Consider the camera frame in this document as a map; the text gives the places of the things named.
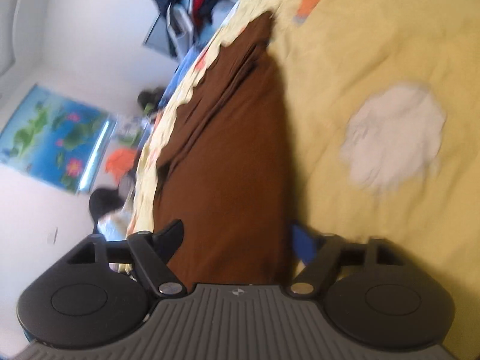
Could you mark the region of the brown knitted garment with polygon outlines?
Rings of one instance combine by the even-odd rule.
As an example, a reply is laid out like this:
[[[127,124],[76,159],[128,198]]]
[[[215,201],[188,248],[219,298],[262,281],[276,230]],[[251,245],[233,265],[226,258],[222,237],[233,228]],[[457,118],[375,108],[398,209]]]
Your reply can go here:
[[[293,175],[274,20],[253,19],[177,108],[157,159],[154,230],[179,219],[168,266],[187,287],[282,284],[292,272]]]

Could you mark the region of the black round object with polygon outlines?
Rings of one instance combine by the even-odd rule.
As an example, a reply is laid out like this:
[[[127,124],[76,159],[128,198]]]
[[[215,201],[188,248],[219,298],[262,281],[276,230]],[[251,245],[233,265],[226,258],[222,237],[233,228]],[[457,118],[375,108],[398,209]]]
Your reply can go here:
[[[98,233],[98,221],[106,214],[119,210],[125,204],[117,189],[98,188],[89,197],[89,214]]]

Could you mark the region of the orange cloth item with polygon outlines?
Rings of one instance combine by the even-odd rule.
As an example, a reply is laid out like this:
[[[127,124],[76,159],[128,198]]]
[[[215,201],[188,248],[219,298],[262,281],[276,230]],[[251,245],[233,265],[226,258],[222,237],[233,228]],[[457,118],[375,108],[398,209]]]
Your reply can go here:
[[[135,164],[137,150],[132,148],[120,148],[114,150],[106,159],[104,170],[116,183],[125,176]]]

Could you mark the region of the blue bed sheet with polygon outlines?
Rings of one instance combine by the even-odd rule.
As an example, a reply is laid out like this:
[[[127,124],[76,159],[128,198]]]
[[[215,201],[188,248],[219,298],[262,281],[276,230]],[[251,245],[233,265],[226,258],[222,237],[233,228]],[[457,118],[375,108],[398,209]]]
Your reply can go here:
[[[180,85],[191,68],[193,68],[195,72],[202,72],[206,69],[207,64],[205,54],[208,52],[211,39],[219,29],[219,27],[208,26],[200,34],[199,40],[187,51],[186,55],[180,61],[172,79],[164,90],[163,95],[156,104],[156,109],[158,111],[162,111],[166,108],[170,99],[174,95],[176,88]]]

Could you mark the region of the yellow floral bed quilt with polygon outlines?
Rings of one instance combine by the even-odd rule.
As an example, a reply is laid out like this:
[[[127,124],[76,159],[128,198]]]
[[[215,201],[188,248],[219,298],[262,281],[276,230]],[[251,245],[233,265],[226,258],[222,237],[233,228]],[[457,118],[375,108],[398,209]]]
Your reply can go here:
[[[446,339],[479,355],[479,0],[239,0],[140,160],[129,231],[154,228],[154,166],[222,47],[266,11],[294,143],[300,219],[385,236],[456,302]]]

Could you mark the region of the grey monitor screen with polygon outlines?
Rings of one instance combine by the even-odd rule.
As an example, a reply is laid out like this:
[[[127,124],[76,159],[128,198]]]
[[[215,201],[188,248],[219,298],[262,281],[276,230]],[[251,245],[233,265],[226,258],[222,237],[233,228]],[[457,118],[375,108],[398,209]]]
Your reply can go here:
[[[159,15],[147,32],[143,45],[171,59],[176,58],[176,50],[168,34],[166,19]]]

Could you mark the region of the lotus pond wall poster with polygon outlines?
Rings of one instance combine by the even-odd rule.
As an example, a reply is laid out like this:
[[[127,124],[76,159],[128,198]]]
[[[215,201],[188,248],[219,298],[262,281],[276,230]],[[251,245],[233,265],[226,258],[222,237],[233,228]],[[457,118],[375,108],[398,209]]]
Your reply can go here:
[[[94,183],[116,118],[40,85],[1,131],[1,163],[72,194]]]

